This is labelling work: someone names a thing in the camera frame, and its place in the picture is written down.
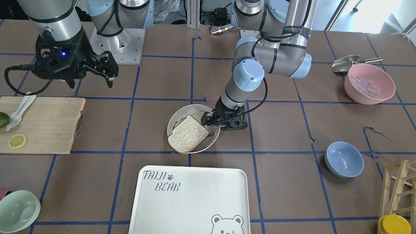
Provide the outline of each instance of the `bread slice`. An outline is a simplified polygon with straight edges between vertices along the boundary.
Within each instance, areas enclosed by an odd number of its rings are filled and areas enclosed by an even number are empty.
[[[198,120],[199,123],[201,123],[201,118],[202,116],[205,114],[204,110],[201,110],[199,112],[193,113],[191,114],[192,117],[194,117],[196,120]],[[173,129],[175,129],[185,118],[182,118],[181,120],[179,120],[178,122],[176,122],[173,125]],[[209,131],[209,136],[213,136],[214,134],[212,133],[212,129],[210,126],[205,125],[204,128],[206,128]]]
[[[168,136],[168,143],[179,154],[196,149],[209,136],[209,131],[188,115]]]

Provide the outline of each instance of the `pink object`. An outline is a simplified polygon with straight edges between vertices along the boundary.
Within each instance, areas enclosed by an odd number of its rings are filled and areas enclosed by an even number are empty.
[[[363,78],[370,83],[371,87],[379,89],[377,96],[370,97],[357,89],[351,82],[351,79],[354,78]],[[366,105],[381,103],[391,98],[396,92],[392,78],[380,68],[367,63],[359,63],[349,69],[344,87],[348,96],[356,102]]]
[[[8,194],[8,192],[10,192],[10,190],[1,190],[0,189],[0,201],[6,196],[6,194]]]

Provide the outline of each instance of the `yellow lid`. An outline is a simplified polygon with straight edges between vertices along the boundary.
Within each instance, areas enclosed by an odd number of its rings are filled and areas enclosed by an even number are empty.
[[[384,215],[379,220],[379,229],[382,234],[410,234],[409,222],[396,214]]]

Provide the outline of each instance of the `table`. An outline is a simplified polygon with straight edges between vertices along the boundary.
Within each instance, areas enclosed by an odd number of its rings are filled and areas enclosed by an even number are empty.
[[[90,37],[94,26],[83,25]],[[36,37],[29,21],[0,21],[0,70],[33,62]],[[221,132],[205,152],[174,153],[166,140],[170,117],[192,103],[214,107],[238,39],[238,30],[212,37],[205,26],[155,25],[146,32],[141,66],[121,65],[113,88],[92,74],[73,90],[52,82],[40,96],[84,97],[86,119],[69,155],[0,155],[0,187],[32,191],[42,203],[37,221],[19,234],[126,234],[146,165],[242,169],[253,234],[375,233],[382,168],[416,159],[415,49],[397,35],[313,31],[312,68],[297,87],[291,78],[267,75],[268,99],[249,115],[249,128]],[[396,96],[378,105],[353,102],[345,77],[331,71],[346,55],[383,57],[375,65],[393,78]],[[29,72],[10,77],[25,92],[45,82]],[[0,84],[0,95],[15,95],[4,79]],[[261,85],[247,106],[263,95]],[[364,133],[367,125],[394,141]],[[324,152],[334,141],[363,154],[361,175],[340,178],[328,170]]]

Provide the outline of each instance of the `mint green bowl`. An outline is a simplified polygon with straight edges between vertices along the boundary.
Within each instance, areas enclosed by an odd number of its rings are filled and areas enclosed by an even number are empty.
[[[39,215],[39,199],[31,192],[12,192],[0,201],[0,232],[18,232],[29,227]]]

